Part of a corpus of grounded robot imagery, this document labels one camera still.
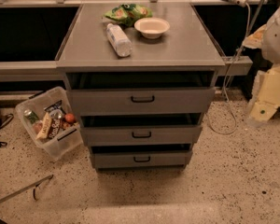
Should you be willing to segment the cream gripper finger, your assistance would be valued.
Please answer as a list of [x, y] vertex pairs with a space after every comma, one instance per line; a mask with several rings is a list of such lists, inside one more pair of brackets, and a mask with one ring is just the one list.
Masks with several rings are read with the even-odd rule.
[[267, 122], [280, 107], [280, 64], [274, 64], [267, 72], [258, 71], [252, 99], [248, 103], [247, 120], [252, 124]]

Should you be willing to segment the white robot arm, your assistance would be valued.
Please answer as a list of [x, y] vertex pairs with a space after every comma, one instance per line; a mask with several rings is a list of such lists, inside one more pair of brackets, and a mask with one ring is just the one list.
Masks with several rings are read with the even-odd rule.
[[247, 112], [247, 120], [255, 126], [267, 122], [280, 107], [280, 7], [266, 23], [261, 53], [273, 66], [255, 76]]

